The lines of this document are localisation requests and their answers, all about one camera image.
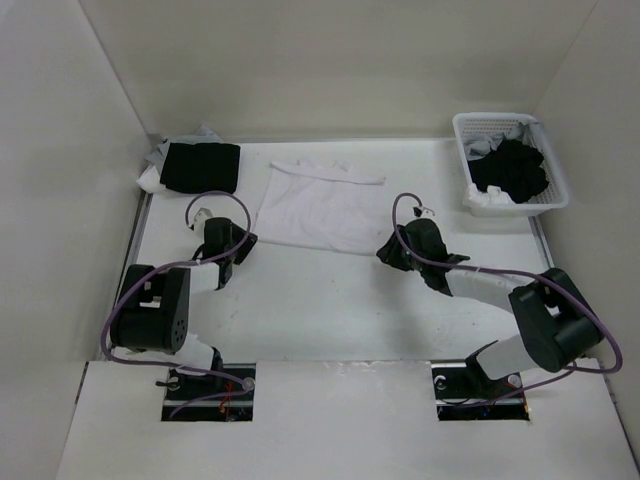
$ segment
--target white laundry basket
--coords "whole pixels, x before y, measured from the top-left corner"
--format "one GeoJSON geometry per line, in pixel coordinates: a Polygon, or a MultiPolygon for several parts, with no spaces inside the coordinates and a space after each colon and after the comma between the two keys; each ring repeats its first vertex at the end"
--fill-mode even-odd
{"type": "Polygon", "coordinates": [[[477,216],[535,216],[552,208],[563,208],[569,203],[569,191],[562,170],[558,164],[555,152],[551,148],[544,128],[538,120],[519,113],[459,113],[453,117],[453,129],[456,134],[458,152],[462,160],[462,168],[467,179],[467,185],[473,183],[469,165],[464,153],[464,142],[473,134],[507,133],[519,122],[531,124],[533,136],[531,146],[537,148],[544,156],[542,168],[547,174],[549,186],[540,195],[527,203],[516,205],[492,205],[487,207],[473,207],[471,213],[477,216]]]}

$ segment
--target white wall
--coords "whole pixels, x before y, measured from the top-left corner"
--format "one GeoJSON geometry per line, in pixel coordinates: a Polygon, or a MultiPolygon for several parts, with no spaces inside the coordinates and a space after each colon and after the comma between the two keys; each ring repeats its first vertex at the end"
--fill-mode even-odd
{"type": "MultiPolygon", "coordinates": [[[[536,108],[573,189],[544,215],[556,263],[611,327],[626,365],[611,377],[640,452],[640,2],[599,0],[536,108]]],[[[611,362],[607,349],[603,356],[611,362]]]]}
{"type": "Polygon", "coordinates": [[[147,140],[76,0],[0,3],[0,478],[55,477],[147,140]]]}
{"type": "Polygon", "coordinates": [[[81,0],[150,133],[441,136],[533,110],[595,0],[81,0]]]}

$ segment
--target black folded fabric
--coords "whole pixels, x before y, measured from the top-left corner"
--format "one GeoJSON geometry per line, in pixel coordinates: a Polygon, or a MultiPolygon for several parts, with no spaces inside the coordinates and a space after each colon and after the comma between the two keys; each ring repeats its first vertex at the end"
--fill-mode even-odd
{"type": "Polygon", "coordinates": [[[230,143],[172,143],[162,167],[160,183],[180,193],[222,190],[238,186],[240,147],[230,143]]]}
{"type": "Polygon", "coordinates": [[[518,140],[503,140],[484,158],[471,160],[469,172],[478,190],[500,187],[516,203],[525,203],[549,186],[541,167],[544,157],[537,149],[518,140]]]}

